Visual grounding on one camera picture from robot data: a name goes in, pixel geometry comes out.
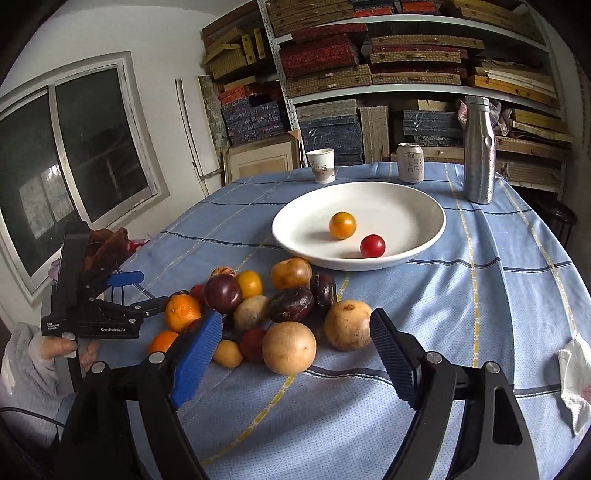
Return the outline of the person's left hand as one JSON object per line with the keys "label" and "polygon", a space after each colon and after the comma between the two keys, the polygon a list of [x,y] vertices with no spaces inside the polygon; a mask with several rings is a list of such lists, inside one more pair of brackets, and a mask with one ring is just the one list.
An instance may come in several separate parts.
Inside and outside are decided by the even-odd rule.
{"label": "person's left hand", "polygon": [[[79,363],[85,371],[88,371],[96,361],[99,348],[100,342],[93,340],[78,354]],[[40,346],[40,358],[44,361],[51,361],[56,357],[75,353],[76,349],[77,344],[72,340],[59,337],[45,337]]]}

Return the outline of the grey sleeved left forearm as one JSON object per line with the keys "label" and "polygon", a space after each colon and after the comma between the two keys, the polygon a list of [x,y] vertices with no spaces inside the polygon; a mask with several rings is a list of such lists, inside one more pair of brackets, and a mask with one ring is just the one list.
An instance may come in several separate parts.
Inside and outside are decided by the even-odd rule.
{"label": "grey sleeved left forearm", "polygon": [[19,441],[47,448],[57,434],[53,421],[62,396],[55,358],[40,358],[44,338],[30,324],[13,330],[1,360],[1,419]]}

